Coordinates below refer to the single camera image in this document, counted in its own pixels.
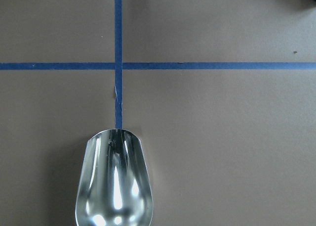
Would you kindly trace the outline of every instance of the blue tape line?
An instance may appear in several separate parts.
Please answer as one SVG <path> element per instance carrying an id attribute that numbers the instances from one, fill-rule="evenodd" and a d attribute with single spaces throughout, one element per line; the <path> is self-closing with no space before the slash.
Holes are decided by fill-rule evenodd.
<path id="1" fill-rule="evenodd" d="M 316 63 L 123 63 L 122 65 L 123 70 L 316 69 Z M 115 68 L 115 63 L 0 63 L 0 70 L 115 70 Z"/>
<path id="2" fill-rule="evenodd" d="M 0 63 L 0 70 L 114 70 L 114 63 Z"/>
<path id="3" fill-rule="evenodd" d="M 115 0 L 115 128 L 122 129 L 122 0 Z"/>
<path id="4" fill-rule="evenodd" d="M 124 70 L 170 69 L 316 69 L 316 63 L 124 63 Z"/>

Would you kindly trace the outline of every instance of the blue painter's tape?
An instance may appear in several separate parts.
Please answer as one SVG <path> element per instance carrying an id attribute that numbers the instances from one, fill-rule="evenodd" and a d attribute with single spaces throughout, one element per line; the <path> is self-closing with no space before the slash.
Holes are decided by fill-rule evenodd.
<path id="1" fill-rule="evenodd" d="M 316 63 L 124 63 L 124 70 L 170 69 L 316 69 Z"/>
<path id="2" fill-rule="evenodd" d="M 0 70 L 114 70 L 114 63 L 0 63 Z"/>
<path id="3" fill-rule="evenodd" d="M 123 70 L 289 69 L 314 70 L 316 63 L 123 63 Z M 116 63 L 0 63 L 0 70 L 115 70 L 121 86 L 121 66 Z"/>
<path id="4" fill-rule="evenodd" d="M 115 0 L 115 128 L 122 129 L 122 0 Z"/>

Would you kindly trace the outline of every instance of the shiny metal surface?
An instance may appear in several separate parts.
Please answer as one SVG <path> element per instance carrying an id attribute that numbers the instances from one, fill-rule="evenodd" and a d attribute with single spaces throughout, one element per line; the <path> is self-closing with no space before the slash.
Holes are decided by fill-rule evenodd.
<path id="1" fill-rule="evenodd" d="M 149 226 L 153 199 L 140 140 L 121 129 L 92 137 L 76 201 L 78 226 Z"/>

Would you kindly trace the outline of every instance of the brown surface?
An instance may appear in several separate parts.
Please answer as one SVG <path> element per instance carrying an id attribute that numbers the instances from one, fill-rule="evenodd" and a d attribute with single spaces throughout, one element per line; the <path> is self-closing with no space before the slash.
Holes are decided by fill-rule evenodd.
<path id="1" fill-rule="evenodd" d="M 0 0 L 0 62 L 113 62 L 114 0 Z"/>
<path id="2" fill-rule="evenodd" d="M 316 71 L 124 71 L 153 226 L 316 225 Z"/>
<path id="3" fill-rule="evenodd" d="M 85 144 L 114 127 L 113 71 L 0 71 L 0 225 L 75 225 Z"/>

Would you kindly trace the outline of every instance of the gray floor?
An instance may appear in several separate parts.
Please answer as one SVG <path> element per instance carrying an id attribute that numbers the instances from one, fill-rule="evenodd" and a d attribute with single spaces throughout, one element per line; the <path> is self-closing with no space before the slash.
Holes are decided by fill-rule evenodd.
<path id="1" fill-rule="evenodd" d="M 123 11 L 125 62 L 316 61 L 312 0 Z M 0 0 L 0 62 L 113 62 L 113 13 L 113 0 Z M 315 71 L 124 71 L 152 225 L 316 225 L 315 84 Z M 75 225 L 85 143 L 114 127 L 114 71 L 1 71 L 0 100 L 0 225 Z"/>

